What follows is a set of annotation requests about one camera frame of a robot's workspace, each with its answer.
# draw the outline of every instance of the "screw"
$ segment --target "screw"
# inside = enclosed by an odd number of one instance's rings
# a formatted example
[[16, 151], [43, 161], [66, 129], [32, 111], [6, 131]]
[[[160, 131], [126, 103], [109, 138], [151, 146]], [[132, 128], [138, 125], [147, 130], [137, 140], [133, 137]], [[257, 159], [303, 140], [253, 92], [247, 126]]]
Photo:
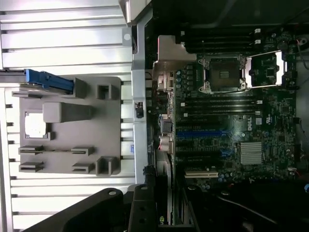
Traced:
[[221, 194], [224, 195], [224, 196], [230, 195], [230, 193], [226, 190], [221, 191]]
[[189, 190], [195, 190], [196, 188], [197, 188], [197, 187], [194, 186], [194, 185], [190, 185], [190, 186], [188, 187]]

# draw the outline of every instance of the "cpu socket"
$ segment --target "cpu socket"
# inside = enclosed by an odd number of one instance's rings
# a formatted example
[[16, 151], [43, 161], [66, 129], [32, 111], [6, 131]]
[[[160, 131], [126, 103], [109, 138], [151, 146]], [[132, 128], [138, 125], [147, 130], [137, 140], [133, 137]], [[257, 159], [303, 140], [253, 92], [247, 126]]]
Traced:
[[210, 83], [214, 92], [234, 91], [240, 88], [239, 61], [237, 59], [212, 59], [210, 62]]

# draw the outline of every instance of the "pci slot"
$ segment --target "pci slot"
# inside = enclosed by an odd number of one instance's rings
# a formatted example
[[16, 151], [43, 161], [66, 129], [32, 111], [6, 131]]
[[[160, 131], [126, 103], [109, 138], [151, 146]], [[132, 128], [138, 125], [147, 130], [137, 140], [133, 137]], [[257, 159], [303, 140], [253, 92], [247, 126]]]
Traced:
[[186, 171], [185, 178], [218, 178], [218, 172], [207, 172], [207, 171]]

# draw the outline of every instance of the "gray plastic air shroud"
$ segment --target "gray plastic air shroud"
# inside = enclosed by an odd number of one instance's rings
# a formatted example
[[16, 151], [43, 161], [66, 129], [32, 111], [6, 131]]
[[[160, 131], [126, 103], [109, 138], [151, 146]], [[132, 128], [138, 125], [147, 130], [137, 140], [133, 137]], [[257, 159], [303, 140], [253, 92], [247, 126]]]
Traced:
[[[71, 79], [78, 84], [71, 96], [20, 98], [19, 170], [102, 177], [118, 174], [121, 80], [102, 76]], [[31, 113], [43, 113], [45, 136], [26, 134], [25, 117]]]

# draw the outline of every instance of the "black cable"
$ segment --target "black cable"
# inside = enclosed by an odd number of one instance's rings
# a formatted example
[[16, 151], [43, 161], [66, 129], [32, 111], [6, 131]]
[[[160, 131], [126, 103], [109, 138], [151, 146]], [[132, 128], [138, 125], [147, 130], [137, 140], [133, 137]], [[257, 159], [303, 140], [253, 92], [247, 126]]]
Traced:
[[298, 49], [299, 57], [300, 57], [301, 61], [303, 62], [305, 69], [309, 70], [309, 67], [306, 64], [306, 61], [305, 61], [304, 56], [302, 54], [302, 51], [300, 50], [299, 41], [297, 41], [297, 49]]
[[299, 16], [301, 16], [303, 13], [305, 13], [307, 10], [309, 10], [309, 6], [307, 6], [306, 8], [303, 8], [300, 12], [296, 13], [295, 15], [291, 16], [290, 18], [288, 18], [287, 20], [285, 20], [282, 24], [280, 24], [279, 26], [275, 27], [273, 30], [277, 30], [287, 24], [289, 24], [290, 22], [292, 22], [294, 19], [298, 18]]
[[[296, 44], [297, 44], [297, 49], [298, 49], [299, 57], [300, 57], [300, 59], [301, 59], [303, 65], [304, 65], [305, 69], [309, 71], [309, 67], [308, 67], [307, 64], [306, 64], [306, 61], [305, 61], [304, 56], [303, 56], [303, 54], [302, 54], [302, 51], [301, 51], [301, 49], [300, 49], [300, 45], [299, 45], [299, 41], [298, 41], [298, 40], [296, 41]], [[307, 79], [304, 80], [304, 81], [303, 81], [301, 84], [299, 84], [298, 86], [301, 87], [301, 86], [302, 86], [303, 84], [305, 84], [307, 81], [309, 81], [309, 77], [307, 77]]]
[[308, 137], [307, 137], [306, 134], [305, 134], [305, 131], [304, 131], [304, 129], [303, 129], [303, 125], [301, 124], [301, 122], [302, 122], [302, 120], [299, 121], [299, 127], [300, 127], [301, 132], [303, 133], [303, 135], [304, 135], [304, 137], [305, 137], [305, 139], [306, 139], [306, 142], [309, 144]]
[[267, 221], [269, 221], [269, 222], [271, 222], [271, 223], [277, 224], [277, 222], [274, 221], [273, 219], [270, 219], [270, 218], [266, 217], [265, 215], [260, 214], [260, 213], [256, 212], [255, 210], [250, 209], [250, 208], [248, 208], [248, 207], [246, 207], [246, 206], [244, 206], [244, 205], [242, 205], [242, 204], [239, 204], [239, 203], [237, 203], [237, 202], [234, 202], [234, 201], [231, 201], [231, 200], [225, 199], [225, 198], [223, 198], [223, 197], [219, 197], [219, 196], [217, 196], [217, 198], [219, 198], [219, 199], [222, 200], [222, 201], [225, 201], [225, 202], [228, 202], [228, 203], [237, 205], [237, 206], [239, 206], [239, 207], [241, 207], [241, 208], [243, 208], [243, 209], [246, 209], [246, 210], [250, 211], [251, 213], [253, 213], [253, 214], [255, 214], [255, 215], [260, 216], [261, 218], [264, 218], [265, 220], [267, 220]]

